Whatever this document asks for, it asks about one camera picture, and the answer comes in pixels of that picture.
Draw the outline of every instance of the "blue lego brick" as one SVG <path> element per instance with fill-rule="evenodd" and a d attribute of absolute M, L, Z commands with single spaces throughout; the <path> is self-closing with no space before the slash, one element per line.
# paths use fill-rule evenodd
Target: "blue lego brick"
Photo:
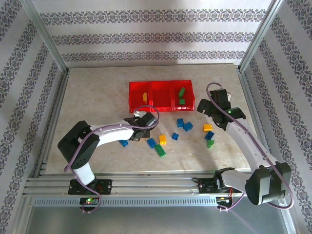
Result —
<path fill-rule="evenodd" d="M 184 126 L 184 121 L 182 118 L 179 118 L 177 121 L 176 121 L 176 125 L 178 128 L 182 128 Z"/>
<path fill-rule="evenodd" d="M 122 145 L 122 147 L 126 147 L 128 145 L 127 140 L 119 140 L 119 143 Z"/>
<path fill-rule="evenodd" d="M 183 126 L 183 128 L 187 132 L 193 128 L 193 125 L 191 124 L 191 122 L 188 122 Z"/>
<path fill-rule="evenodd" d="M 150 146 L 151 149 L 153 149 L 157 145 L 153 138 L 148 139 L 147 144 Z"/>
<path fill-rule="evenodd" d="M 211 138 L 213 138 L 213 135 L 214 135 L 214 133 L 213 133 L 212 131 L 209 131 L 209 132 L 207 133 L 207 135 L 205 136 L 205 139 L 206 139 L 206 140 L 211 140 Z"/>
<path fill-rule="evenodd" d="M 177 140 L 179 138 L 179 134 L 173 133 L 172 134 L 172 139 Z"/>

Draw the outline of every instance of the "red tray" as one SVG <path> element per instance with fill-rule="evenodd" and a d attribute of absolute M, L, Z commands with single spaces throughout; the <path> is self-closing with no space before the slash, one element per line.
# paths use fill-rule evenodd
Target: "red tray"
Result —
<path fill-rule="evenodd" d="M 179 92 L 185 88 L 183 99 L 185 105 L 179 104 Z M 147 104 L 156 107 L 159 111 L 193 111 L 195 97 L 191 80 L 143 81 L 129 83 L 129 111 L 146 105 L 143 94 L 147 93 Z"/>

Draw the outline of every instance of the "beige tabletop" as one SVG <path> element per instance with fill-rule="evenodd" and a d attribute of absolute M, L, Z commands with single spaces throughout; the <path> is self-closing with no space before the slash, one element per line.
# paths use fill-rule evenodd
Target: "beige tabletop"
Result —
<path fill-rule="evenodd" d="M 130 81 L 173 79 L 192 80 L 195 109 L 202 98 L 207 99 L 206 85 L 210 82 L 221 83 L 232 95 L 232 107 L 242 109 L 254 130 L 232 64 L 71 69 L 45 173 L 63 173 L 67 162 L 57 144 L 78 121 L 105 125 L 132 116 L 128 107 Z M 183 128 L 177 128 L 178 118 L 191 122 L 193 129 L 185 132 Z M 214 145 L 210 149 L 206 146 L 206 133 L 202 130 L 206 123 L 213 125 L 215 133 Z M 172 133 L 179 134 L 178 141 L 171 139 Z M 126 148 L 117 141 L 97 147 L 89 161 L 92 170 L 100 173 L 249 168 L 231 137 L 216 127 L 211 118 L 197 111 L 161 112 L 160 123 L 151 131 L 151 137 L 159 141 L 161 134 L 167 138 L 167 144 L 163 146 L 167 153 L 165 157 L 160 158 L 155 149 L 150 149 L 145 138 L 139 142 L 129 141 Z"/>

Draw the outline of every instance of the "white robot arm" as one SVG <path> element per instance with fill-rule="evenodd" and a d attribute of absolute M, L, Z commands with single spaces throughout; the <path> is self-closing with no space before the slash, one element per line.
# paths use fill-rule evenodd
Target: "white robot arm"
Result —
<path fill-rule="evenodd" d="M 284 198 L 290 191 L 289 165 L 279 163 L 261 144 L 244 113 L 237 107 L 231 107 L 227 91 L 219 84 L 221 89 L 209 91 L 211 84 L 207 86 L 210 101 L 202 99 L 197 111 L 212 117 L 214 123 L 233 138 L 247 159 L 252 174 L 224 168 L 215 172 L 214 184 L 210 186 L 221 190 L 229 187 L 240 190 L 254 205 Z"/>
<path fill-rule="evenodd" d="M 71 164 L 71 169 L 81 183 L 90 186 L 96 177 L 89 160 L 96 147 L 117 140 L 139 141 L 142 137 L 150 137 L 150 130 L 154 128 L 152 126 L 156 124 L 156 120 L 154 115 L 148 112 L 142 117 L 126 118 L 119 123 L 106 126 L 88 125 L 85 121 L 80 121 L 58 143 L 58 148 Z M 89 133 L 92 134 L 87 137 L 73 160 L 81 140 Z"/>

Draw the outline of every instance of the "patterned wallpaper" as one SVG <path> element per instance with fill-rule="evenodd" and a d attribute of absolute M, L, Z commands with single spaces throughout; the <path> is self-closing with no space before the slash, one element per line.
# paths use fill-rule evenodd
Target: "patterned wallpaper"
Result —
<path fill-rule="evenodd" d="M 271 153 L 292 167 L 303 233 L 312 233 L 312 1 L 287 0 L 245 75 Z"/>
<path fill-rule="evenodd" d="M 0 0 L 0 234 L 43 146 L 61 73 L 18 0 Z"/>
<path fill-rule="evenodd" d="M 68 67 L 235 63 L 270 0 L 34 4 Z"/>

